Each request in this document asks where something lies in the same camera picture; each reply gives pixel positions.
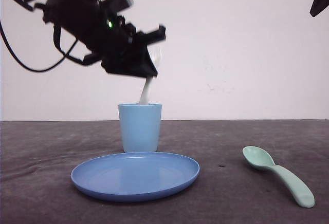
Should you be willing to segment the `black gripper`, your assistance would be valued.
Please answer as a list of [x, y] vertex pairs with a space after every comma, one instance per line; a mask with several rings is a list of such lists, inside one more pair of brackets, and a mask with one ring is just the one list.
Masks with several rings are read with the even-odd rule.
[[[101, 61], [110, 74], [156, 77], [157, 69], [148, 45], [165, 40], [166, 28], [159, 25], [158, 29], [144, 33], [132, 23], [126, 23], [119, 13], [132, 4], [133, 0], [47, 0], [34, 7], [43, 11], [45, 23], [53, 24], [54, 46], [65, 58], [85, 66]], [[62, 50], [62, 30], [73, 35], [91, 53], [80, 60]]]

